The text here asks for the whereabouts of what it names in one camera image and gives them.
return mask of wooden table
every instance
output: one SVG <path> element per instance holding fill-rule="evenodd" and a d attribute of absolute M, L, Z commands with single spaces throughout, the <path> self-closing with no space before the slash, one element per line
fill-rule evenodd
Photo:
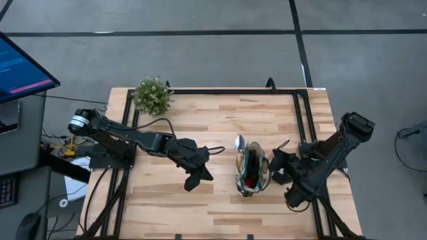
<path fill-rule="evenodd" d="M 109 119 L 121 122 L 127 90 L 111 90 L 106 113 Z M 328 95 L 324 89 L 308 89 L 308 93 L 318 139 L 325 140 L 336 131 Z M 184 239 L 245 239 L 248 234 L 253 234 L 255 239 L 317 239 L 311 206 L 303 213 L 291 212 L 285 204 L 285 186 L 272 182 L 264 192 L 248 198 L 236 190 L 233 149 L 239 134 L 246 141 L 259 142 L 267 153 L 287 139 L 290 143 L 285 151 L 297 151 L 300 135 L 291 95 L 174 95 L 173 98 L 175 102 L 165 117 L 171 120 L 178 138 L 195 139 L 199 146 L 223 145 L 227 150 L 211 156 L 207 163 L 214 180 L 202 181 L 189 193 L 183 189 L 188 177 L 183 169 L 176 168 L 169 159 L 138 151 L 127 186 L 120 238 L 173 239 L 179 233 Z M 300 105 L 307 134 L 302 99 Z M 151 117 L 140 116 L 138 125 L 151 120 Z M 162 122 L 147 129 L 169 131 Z M 88 194 L 102 171 L 91 174 Z M 111 170 L 95 192 L 88 224 L 105 206 L 110 178 Z M 328 188 L 340 217 L 352 231 L 362 234 L 348 180 L 335 172 L 328 179 Z M 326 214 L 320 207 L 324 232 L 328 234 Z M 109 233 L 113 232 L 115 211 L 111 212 Z"/>

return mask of green plant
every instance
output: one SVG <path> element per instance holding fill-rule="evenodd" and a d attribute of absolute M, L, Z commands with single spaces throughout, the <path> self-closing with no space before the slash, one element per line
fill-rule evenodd
<path fill-rule="evenodd" d="M 135 108 L 139 112 L 153 117 L 163 115 L 173 102 L 172 94 L 173 91 L 170 91 L 166 84 L 159 80 L 159 77 L 154 79 L 145 77 L 133 94 Z"/>

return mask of monitor screen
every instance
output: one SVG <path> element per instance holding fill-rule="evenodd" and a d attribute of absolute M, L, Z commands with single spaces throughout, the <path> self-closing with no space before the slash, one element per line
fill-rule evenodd
<path fill-rule="evenodd" d="M 0 36 L 0 103 L 52 87 L 59 82 L 4 35 Z"/>

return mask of keyboard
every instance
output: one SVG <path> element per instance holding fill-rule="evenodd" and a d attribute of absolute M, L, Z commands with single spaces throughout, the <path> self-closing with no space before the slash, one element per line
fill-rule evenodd
<path fill-rule="evenodd" d="M 18 174 L 0 176 L 0 208 L 18 203 Z"/>

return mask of black floor stripe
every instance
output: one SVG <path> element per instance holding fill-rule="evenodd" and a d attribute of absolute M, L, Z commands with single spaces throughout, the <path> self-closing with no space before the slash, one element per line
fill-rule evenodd
<path fill-rule="evenodd" d="M 216 35 L 293 35 L 294 30 L 230 29 L 189 31 L 114 31 L 62 33 L 5 33 L 8 37 L 154 37 L 154 36 L 216 36 Z"/>
<path fill-rule="evenodd" d="M 302 39 L 300 20 L 298 19 L 298 12 L 296 11 L 295 0 L 289 0 L 289 6 L 291 8 L 292 20 L 294 21 L 296 43 L 298 44 L 298 52 L 300 53 L 304 81 L 306 82 L 306 87 L 313 87 L 312 75 L 308 67 L 306 48 L 304 47 L 304 40 Z"/>
<path fill-rule="evenodd" d="M 302 35 L 426 34 L 427 29 L 303 30 Z"/>
<path fill-rule="evenodd" d="M 4 16 L 6 15 L 7 10 L 9 9 L 9 7 L 11 6 L 13 0 L 7 0 L 5 6 L 3 7 L 3 9 L 0 11 L 0 22 L 1 20 L 4 18 Z"/>

